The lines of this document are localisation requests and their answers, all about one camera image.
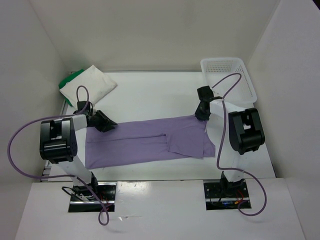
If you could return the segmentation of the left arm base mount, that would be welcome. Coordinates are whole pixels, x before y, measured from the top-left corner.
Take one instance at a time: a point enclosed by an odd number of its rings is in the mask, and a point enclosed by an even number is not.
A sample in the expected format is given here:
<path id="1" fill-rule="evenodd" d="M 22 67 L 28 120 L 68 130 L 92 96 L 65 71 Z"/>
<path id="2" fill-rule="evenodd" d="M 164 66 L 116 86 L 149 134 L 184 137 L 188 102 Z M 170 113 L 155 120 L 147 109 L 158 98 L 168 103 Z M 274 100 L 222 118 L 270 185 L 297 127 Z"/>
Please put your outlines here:
<path id="1" fill-rule="evenodd" d="M 116 182 L 98 182 L 96 186 L 95 194 L 109 212 L 115 211 L 116 188 Z M 91 213 L 102 210 L 100 202 L 86 187 L 62 186 L 61 189 L 70 196 L 69 213 Z"/>

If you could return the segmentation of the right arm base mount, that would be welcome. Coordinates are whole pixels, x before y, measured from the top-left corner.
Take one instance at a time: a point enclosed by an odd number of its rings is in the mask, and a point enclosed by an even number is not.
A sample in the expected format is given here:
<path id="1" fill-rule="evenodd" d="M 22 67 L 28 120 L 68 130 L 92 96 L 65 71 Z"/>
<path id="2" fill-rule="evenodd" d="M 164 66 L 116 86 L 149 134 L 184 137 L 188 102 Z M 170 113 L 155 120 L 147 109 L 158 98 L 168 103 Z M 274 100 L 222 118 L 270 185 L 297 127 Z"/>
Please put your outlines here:
<path id="1" fill-rule="evenodd" d="M 219 180 L 204 180 L 204 197 L 207 211 L 251 209 L 247 184 L 244 183 L 235 190 L 223 190 Z"/>

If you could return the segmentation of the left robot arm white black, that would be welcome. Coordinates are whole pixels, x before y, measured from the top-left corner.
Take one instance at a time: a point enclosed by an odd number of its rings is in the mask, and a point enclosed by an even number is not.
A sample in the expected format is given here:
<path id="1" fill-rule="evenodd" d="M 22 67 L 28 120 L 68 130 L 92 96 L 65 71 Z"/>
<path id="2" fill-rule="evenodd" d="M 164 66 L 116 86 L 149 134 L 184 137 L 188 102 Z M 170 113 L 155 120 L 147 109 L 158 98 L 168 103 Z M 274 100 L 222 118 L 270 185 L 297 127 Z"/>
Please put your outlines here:
<path id="1" fill-rule="evenodd" d="M 77 194 L 94 200 L 100 194 L 100 187 L 95 175 L 78 157 L 76 131 L 89 127 L 105 133 L 117 125 L 100 110 L 86 110 L 83 114 L 44 120 L 40 124 L 40 156 L 70 175 Z"/>

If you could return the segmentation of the green t shirt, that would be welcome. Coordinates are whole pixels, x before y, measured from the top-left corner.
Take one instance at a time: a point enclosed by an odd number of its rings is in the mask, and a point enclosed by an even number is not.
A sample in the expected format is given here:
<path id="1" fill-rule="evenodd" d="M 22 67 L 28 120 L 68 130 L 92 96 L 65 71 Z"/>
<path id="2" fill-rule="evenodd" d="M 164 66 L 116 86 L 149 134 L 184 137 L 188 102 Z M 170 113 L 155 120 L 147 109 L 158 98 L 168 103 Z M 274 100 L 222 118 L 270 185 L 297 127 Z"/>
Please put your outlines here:
<path id="1" fill-rule="evenodd" d="M 58 88 L 59 90 L 61 90 L 67 83 L 71 82 L 73 79 L 75 79 L 78 75 L 80 75 L 81 73 L 83 73 L 85 70 L 84 69 L 80 69 L 78 71 L 75 71 L 73 73 L 71 73 L 68 77 L 66 77 L 65 79 L 63 79 L 59 84 L 58 84 Z"/>

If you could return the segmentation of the purple t shirt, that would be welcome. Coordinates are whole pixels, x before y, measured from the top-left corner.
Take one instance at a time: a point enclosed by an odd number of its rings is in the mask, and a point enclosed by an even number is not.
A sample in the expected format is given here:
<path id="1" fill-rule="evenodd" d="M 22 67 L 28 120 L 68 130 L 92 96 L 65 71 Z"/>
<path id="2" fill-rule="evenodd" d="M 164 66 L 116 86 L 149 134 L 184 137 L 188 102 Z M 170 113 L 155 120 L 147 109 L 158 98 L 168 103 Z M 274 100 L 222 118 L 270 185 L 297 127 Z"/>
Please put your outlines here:
<path id="1" fill-rule="evenodd" d="M 98 169 L 154 161 L 212 158 L 206 121 L 194 115 L 123 122 L 114 129 L 86 130 L 85 167 Z"/>

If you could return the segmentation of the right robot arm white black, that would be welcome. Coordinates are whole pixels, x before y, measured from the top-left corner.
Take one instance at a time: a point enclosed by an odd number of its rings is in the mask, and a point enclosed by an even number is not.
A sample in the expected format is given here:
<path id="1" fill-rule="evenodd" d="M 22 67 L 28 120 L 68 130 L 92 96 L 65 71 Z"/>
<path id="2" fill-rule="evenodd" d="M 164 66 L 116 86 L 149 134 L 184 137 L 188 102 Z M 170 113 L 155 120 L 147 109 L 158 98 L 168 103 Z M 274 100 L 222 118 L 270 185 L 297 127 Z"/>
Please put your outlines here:
<path id="1" fill-rule="evenodd" d="M 222 136 L 218 147 L 216 166 L 222 171 L 219 191 L 225 197 L 232 196 L 244 182 L 246 171 L 245 155 L 257 151 L 265 143 L 265 134 L 256 108 L 244 108 L 227 102 L 221 97 L 201 99 L 195 111 L 198 120 L 208 121 L 211 115 L 223 119 Z M 234 151 L 231 166 L 221 166 L 223 147 Z"/>

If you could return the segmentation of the white t shirt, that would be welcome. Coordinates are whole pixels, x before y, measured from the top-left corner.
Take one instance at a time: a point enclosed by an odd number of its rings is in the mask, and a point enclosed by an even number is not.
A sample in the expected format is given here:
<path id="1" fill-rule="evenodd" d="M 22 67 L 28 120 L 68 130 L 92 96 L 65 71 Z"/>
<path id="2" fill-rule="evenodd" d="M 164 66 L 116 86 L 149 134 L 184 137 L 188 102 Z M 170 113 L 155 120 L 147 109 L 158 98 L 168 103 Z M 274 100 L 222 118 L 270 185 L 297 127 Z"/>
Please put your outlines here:
<path id="1" fill-rule="evenodd" d="M 86 99 L 95 105 L 117 86 L 118 84 L 109 75 L 92 65 L 59 91 L 66 102 L 76 108 L 78 101 Z"/>

